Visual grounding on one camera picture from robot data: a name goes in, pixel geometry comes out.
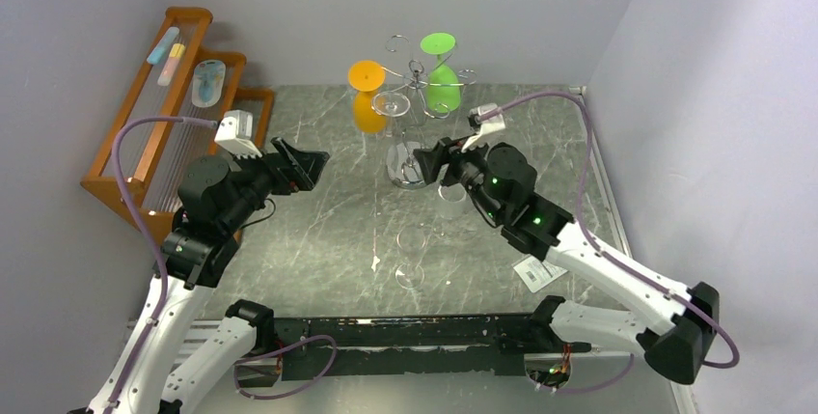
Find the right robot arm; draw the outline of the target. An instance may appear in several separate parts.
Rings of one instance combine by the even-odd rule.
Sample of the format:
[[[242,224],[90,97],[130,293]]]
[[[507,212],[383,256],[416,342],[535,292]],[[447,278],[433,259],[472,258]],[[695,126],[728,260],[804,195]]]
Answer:
[[[537,172],[507,143],[468,150],[463,140],[444,138],[413,155],[425,182],[462,186],[515,250],[583,277],[624,307],[594,308],[549,296],[530,315],[536,347],[590,344],[627,351],[672,382],[695,382],[717,334],[717,289],[672,280],[583,229],[570,212],[536,193]]]

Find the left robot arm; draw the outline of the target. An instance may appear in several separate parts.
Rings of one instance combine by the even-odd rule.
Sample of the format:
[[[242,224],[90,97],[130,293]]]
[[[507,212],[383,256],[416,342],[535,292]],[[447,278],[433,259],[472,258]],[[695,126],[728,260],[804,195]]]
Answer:
[[[200,309],[239,249],[235,235],[272,196],[311,191],[328,152],[298,151],[282,138],[275,151],[238,158],[192,160],[183,172],[181,207],[158,248],[158,264],[134,330],[87,413],[191,413],[224,373],[240,363],[288,350],[272,309],[249,300],[230,305],[214,336],[177,365]]]

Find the green plastic wine glass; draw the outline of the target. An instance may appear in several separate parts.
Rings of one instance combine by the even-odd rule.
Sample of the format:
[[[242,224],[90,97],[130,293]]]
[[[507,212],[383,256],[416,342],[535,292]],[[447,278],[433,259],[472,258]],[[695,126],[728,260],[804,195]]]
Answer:
[[[425,88],[428,108],[435,116],[445,117],[461,104],[459,78],[447,65],[455,47],[454,35],[445,32],[431,33],[421,41],[421,50],[436,58],[435,68],[429,73]]]

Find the orange plastic wine glass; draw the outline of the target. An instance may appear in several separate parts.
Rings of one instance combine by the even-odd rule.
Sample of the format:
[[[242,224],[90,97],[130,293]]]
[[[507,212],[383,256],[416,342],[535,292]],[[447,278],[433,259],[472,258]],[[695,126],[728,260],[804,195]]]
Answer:
[[[356,62],[347,73],[348,83],[356,92],[352,100],[353,122],[361,132],[376,134],[386,127],[387,119],[372,108],[372,101],[385,79],[386,72],[373,60]]]

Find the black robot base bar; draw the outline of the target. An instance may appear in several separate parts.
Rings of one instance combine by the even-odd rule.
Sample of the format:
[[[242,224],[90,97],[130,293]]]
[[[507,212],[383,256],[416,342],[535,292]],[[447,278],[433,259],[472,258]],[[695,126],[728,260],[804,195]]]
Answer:
[[[278,317],[246,358],[282,381],[426,373],[526,374],[529,354],[584,353],[525,313],[414,317]]]

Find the clear stemmed wine glass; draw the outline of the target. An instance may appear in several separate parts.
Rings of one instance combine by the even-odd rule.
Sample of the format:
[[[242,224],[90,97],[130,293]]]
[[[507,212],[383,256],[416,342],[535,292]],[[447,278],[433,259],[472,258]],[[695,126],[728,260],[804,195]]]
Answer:
[[[371,106],[375,113],[386,119],[385,135],[403,141],[405,130],[402,119],[411,109],[409,98],[400,92],[381,92],[374,96]]]

